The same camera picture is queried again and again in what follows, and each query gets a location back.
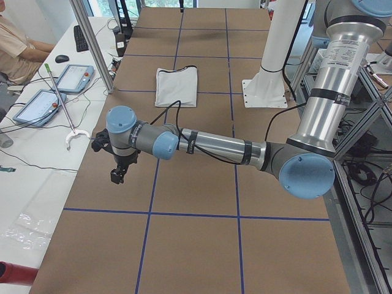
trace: brown work surface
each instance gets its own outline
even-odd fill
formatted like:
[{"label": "brown work surface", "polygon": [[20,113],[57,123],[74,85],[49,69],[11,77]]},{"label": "brown work surface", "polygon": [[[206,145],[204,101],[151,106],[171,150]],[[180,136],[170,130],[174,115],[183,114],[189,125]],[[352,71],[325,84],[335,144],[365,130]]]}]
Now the brown work surface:
[{"label": "brown work surface", "polygon": [[[180,127],[264,141],[281,109],[245,108],[241,84],[259,70],[269,26],[262,9],[143,9],[93,136],[117,105],[151,122],[164,110],[157,68],[193,64],[197,107],[181,109]],[[296,110],[278,116],[269,141],[283,143],[299,121]],[[350,293],[322,198],[199,154],[141,153],[120,185],[115,166],[87,150],[32,294]]]}]

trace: keyboard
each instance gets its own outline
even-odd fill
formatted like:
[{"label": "keyboard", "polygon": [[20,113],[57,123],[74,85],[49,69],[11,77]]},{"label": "keyboard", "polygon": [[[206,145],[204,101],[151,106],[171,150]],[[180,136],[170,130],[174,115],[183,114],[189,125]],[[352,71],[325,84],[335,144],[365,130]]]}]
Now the keyboard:
[{"label": "keyboard", "polygon": [[77,52],[87,51],[88,44],[83,35],[83,32],[81,31],[80,25],[76,25],[73,27],[73,36],[75,37],[76,51]]}]

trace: gray device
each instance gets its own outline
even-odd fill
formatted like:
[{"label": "gray device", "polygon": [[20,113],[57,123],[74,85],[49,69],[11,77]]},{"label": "gray device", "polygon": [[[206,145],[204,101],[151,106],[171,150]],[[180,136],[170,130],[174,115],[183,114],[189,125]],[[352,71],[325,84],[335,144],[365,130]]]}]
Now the gray device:
[{"label": "gray device", "polygon": [[56,80],[59,92],[78,94],[84,90],[94,73],[93,66],[68,64]]},{"label": "gray device", "polygon": [[[61,93],[63,101],[67,99],[64,93]],[[27,102],[16,115],[13,120],[19,123],[28,124],[29,126],[42,127],[55,115],[59,110],[60,102],[56,93],[50,90],[39,90]]]}]

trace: computer mouse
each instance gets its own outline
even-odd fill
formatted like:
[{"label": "computer mouse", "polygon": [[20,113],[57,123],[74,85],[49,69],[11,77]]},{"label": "computer mouse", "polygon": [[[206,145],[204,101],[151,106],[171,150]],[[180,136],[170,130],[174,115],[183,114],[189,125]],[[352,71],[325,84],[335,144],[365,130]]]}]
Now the computer mouse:
[{"label": "computer mouse", "polygon": [[55,58],[55,61],[57,63],[62,63],[62,62],[66,62],[69,60],[69,57],[67,55],[57,55]]}]

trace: metal rod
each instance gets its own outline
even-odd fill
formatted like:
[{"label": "metal rod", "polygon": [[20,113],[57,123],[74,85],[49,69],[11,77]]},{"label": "metal rod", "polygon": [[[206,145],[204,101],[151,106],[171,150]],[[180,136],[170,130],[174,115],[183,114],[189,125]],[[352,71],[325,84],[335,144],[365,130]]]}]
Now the metal rod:
[{"label": "metal rod", "polygon": [[66,104],[64,103],[64,101],[62,101],[62,98],[61,98],[59,89],[57,88],[57,84],[56,84],[56,82],[55,82],[55,79],[53,78],[53,75],[51,74],[51,70],[50,70],[50,68],[49,68],[49,64],[45,63],[45,67],[46,67],[47,72],[48,72],[48,74],[49,74],[50,80],[51,80],[51,82],[53,83],[53,87],[54,87],[54,89],[55,89],[56,96],[57,96],[57,98],[59,99],[59,102],[60,102],[60,104],[61,104],[61,106],[62,106],[62,109],[64,109],[64,113],[66,114],[68,123],[69,123],[69,125],[70,125],[72,131],[73,131],[74,133],[76,133],[76,131],[75,131],[75,126],[74,126],[74,124],[72,123],[71,117],[69,116],[69,113],[68,113],[67,108],[66,108]]},{"label": "metal rod", "polygon": [[81,31],[86,38],[89,50],[96,63],[97,70],[99,71],[100,76],[105,83],[106,89],[110,94],[114,90],[113,80],[111,79],[111,76],[106,67],[104,57],[102,56],[102,52],[94,35],[94,31],[92,30],[91,24],[89,22],[87,11],[83,5],[83,1],[70,0],[70,4],[78,21],[78,24],[81,27]]}]

